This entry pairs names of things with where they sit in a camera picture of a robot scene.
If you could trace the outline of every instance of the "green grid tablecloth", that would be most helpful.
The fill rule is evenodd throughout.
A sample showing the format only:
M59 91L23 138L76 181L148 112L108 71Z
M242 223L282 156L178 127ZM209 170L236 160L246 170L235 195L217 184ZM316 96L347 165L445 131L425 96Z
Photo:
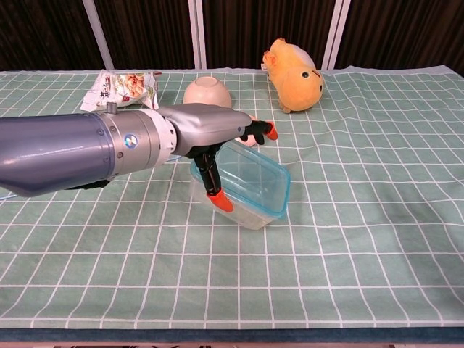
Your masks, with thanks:
M79 112L97 73L1 74L0 116ZM325 72L320 103L286 115L263 72L167 71L159 103L181 103L200 75L275 121L278 141L257 149L292 175L286 217L248 231L191 202L187 159L105 189L3 199L0 327L464 324L459 75Z

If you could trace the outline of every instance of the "blue container rim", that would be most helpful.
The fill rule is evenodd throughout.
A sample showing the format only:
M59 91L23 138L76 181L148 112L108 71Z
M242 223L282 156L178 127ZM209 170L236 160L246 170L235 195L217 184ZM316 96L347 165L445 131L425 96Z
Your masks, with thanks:
M229 195L230 197L232 197L233 199L235 199L236 201L241 202L241 203L243 203L245 205L251 206L252 209L254 209L254 210L258 210L260 212L263 212L266 215L269 215L269 216L271 216L273 218L281 218L285 214L285 212L287 210L287 203L288 203L288 200L289 200L290 185L291 185L290 172L283 165L280 165L276 161L273 161L271 158L269 158L269 157L267 157L267 156L265 156L263 154L260 154L258 151L254 150L254 149L252 149L252 148L250 148L248 146L245 146L242 143L239 143L235 139L230 141L230 142L233 142L234 146L238 146L238 147L241 147L242 149L246 150L245 152L249 152L250 154L259 157L261 160L266 161L271 167L278 168L280 171L282 171L284 173L285 177L286 177L286 188L285 188L285 197L283 198L282 208L279 211L270 210L267 207L263 207L261 204L257 204L255 201L252 201L251 199L246 198L245 196L239 194L237 191L233 190L232 188L228 188L227 186L224 186L225 193L227 195ZM226 144L222 145L219 152L222 151L222 149L224 147L228 147L229 149L233 149L233 147L230 146L229 143L226 143ZM191 162L190 172L198 182L202 183L202 177L200 176L200 173L199 173L198 168L196 167L194 161Z

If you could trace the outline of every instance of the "beige bowl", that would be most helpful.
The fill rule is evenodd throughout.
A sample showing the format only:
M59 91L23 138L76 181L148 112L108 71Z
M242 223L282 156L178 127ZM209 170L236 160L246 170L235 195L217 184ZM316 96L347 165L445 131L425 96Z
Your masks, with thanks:
M220 107L232 107L231 95L224 86L224 83L211 76L203 76L190 83L183 95L183 103L202 103L218 105Z

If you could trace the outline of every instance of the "robot logo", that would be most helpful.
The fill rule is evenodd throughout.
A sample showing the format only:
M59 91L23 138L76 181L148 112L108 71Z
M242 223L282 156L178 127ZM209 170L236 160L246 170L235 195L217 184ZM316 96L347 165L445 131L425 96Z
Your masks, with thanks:
M137 146L138 140L136 136L133 134L128 134L127 136L124 137L124 144L129 148L129 149L135 149Z

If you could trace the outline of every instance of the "dark curtain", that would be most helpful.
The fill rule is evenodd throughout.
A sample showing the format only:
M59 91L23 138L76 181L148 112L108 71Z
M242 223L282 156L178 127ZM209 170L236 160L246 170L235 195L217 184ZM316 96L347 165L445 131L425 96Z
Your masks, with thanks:
M95 0L116 69L194 68L187 0Z
M349 65L464 75L464 1L352 0L335 68Z
M0 1L0 70L104 67L82 1Z
M335 0L203 0L207 67L261 68L279 37L322 65Z

